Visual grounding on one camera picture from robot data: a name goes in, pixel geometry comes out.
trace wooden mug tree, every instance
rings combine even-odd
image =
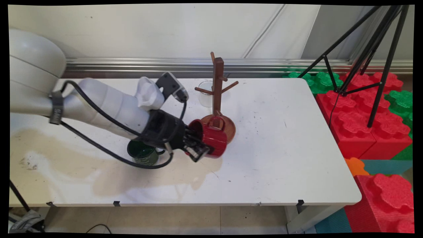
[[[201,122],[208,123],[212,116],[221,116],[225,121],[225,134],[228,137],[228,144],[232,141],[233,137],[235,136],[235,124],[234,122],[227,116],[222,115],[220,112],[220,104],[222,101],[222,93],[228,91],[232,87],[238,84],[238,81],[234,82],[233,84],[227,86],[226,88],[222,89],[222,82],[228,81],[227,78],[223,76],[223,59],[221,57],[215,58],[214,53],[211,52],[211,60],[213,62],[213,86],[211,87],[212,91],[201,89],[199,87],[195,87],[196,91],[203,92],[205,94],[213,95],[213,114],[207,115],[201,119]],[[213,126],[217,128],[222,128],[223,122],[222,120],[214,120]]]

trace black cable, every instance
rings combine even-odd
[[[332,108],[332,111],[330,112],[330,117],[329,117],[329,129],[330,129],[330,123],[331,123],[331,121],[332,121],[332,113],[333,113],[333,110],[335,110],[336,103],[338,102],[338,98],[339,98],[339,95],[340,95],[340,94],[341,94],[341,91],[339,91],[338,96],[336,97],[335,104],[334,104],[334,106],[333,106],[333,108]]]
[[[109,227],[107,226],[107,225],[104,225],[104,224],[97,224],[97,225],[95,225],[95,226],[93,226],[93,227],[91,227],[86,233],[88,233],[88,232],[90,232],[90,230],[92,230],[93,228],[95,228],[95,227],[97,227],[97,226],[104,226],[108,231],[109,231],[109,233],[110,234],[113,234],[111,231],[110,231],[110,229],[109,229]]]
[[[184,114],[185,114],[185,110],[186,110],[186,108],[187,108],[187,102],[186,101],[184,101],[184,108],[182,109],[182,113],[181,113],[181,117],[179,118],[179,122],[178,122],[178,125],[176,126],[176,128],[175,128],[175,130],[172,132],[172,134],[169,136],[169,138],[167,138],[167,139],[164,139],[164,140],[151,140],[150,138],[144,138],[142,135],[141,135],[141,133],[138,133],[137,131],[135,131],[135,130],[133,130],[133,129],[131,129],[131,128],[129,128],[129,127],[127,127],[127,126],[125,126],[125,125],[123,125],[122,123],[120,123],[120,122],[118,122],[118,121],[116,121],[114,118],[112,118],[111,116],[109,116],[107,113],[105,113],[101,108],[99,108],[85,93],[84,93],[84,91],[79,87],[79,85],[76,83],[76,82],[74,82],[74,81],[71,81],[71,80],[66,80],[64,83],[63,83],[63,86],[62,86],[62,89],[60,90],[62,93],[65,91],[65,89],[66,89],[66,86],[68,85],[68,84],[70,84],[70,85],[72,85],[74,88],[75,88],[75,90],[81,95],[81,97],[85,100],[85,101],[87,101],[87,103],[92,107],[92,108],[94,108],[94,110],[96,110],[98,113],[100,113],[102,116],[104,116],[107,120],[109,120],[109,121],[111,121],[113,124],[115,124],[115,125],[117,125],[117,126],[119,126],[120,128],[122,128],[122,129],[125,129],[125,130],[127,130],[128,132],[130,132],[130,133],[132,133],[132,134],[134,134],[134,135],[136,135],[136,136],[139,136],[139,137],[141,137],[142,139],[145,139],[145,140],[148,140],[148,141],[151,141],[151,142],[155,142],[155,143],[162,143],[162,144],[165,144],[165,143],[168,143],[175,135],[176,135],[176,133],[177,133],[177,131],[178,131],[178,128],[181,126],[181,123],[182,123],[182,118],[184,117]]]
[[[67,129],[69,129],[70,131],[72,131],[73,133],[77,134],[82,139],[86,140],[88,143],[90,143],[93,146],[99,148],[101,151],[105,152],[106,154],[114,157],[115,159],[117,159],[117,160],[119,160],[121,162],[124,162],[124,163],[129,164],[129,165],[134,166],[134,167],[138,167],[138,168],[142,168],[142,169],[159,169],[159,168],[162,168],[162,167],[168,165],[172,161],[172,158],[173,158],[173,152],[170,152],[169,153],[169,159],[166,162],[162,163],[162,164],[159,164],[159,165],[142,165],[142,164],[138,164],[138,163],[129,161],[129,160],[125,159],[125,158],[122,158],[119,155],[117,155],[117,154],[111,152],[110,150],[104,148],[103,146],[101,146],[100,144],[98,144],[95,141],[91,140],[86,135],[82,134],[77,129],[71,127],[67,123],[61,121],[60,124],[62,126],[64,126],[64,127],[66,127]]]

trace glass cup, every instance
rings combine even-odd
[[[204,81],[198,85],[199,88],[212,91],[213,81]],[[211,108],[213,106],[213,95],[209,95],[203,92],[199,92],[198,100],[200,104],[206,108]]]

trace orange foam piece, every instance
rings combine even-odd
[[[344,159],[353,177],[355,175],[370,175],[367,171],[364,170],[363,161],[354,157],[350,159],[347,159],[347,158],[344,158]]]

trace floor tile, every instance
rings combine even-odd
[[[47,214],[46,232],[85,233],[94,225],[106,224],[112,207],[51,208]],[[106,228],[95,227],[90,233],[103,233]]]
[[[287,234],[283,206],[220,208],[222,235]]]
[[[107,225],[115,234],[218,235],[220,208],[113,207]]]

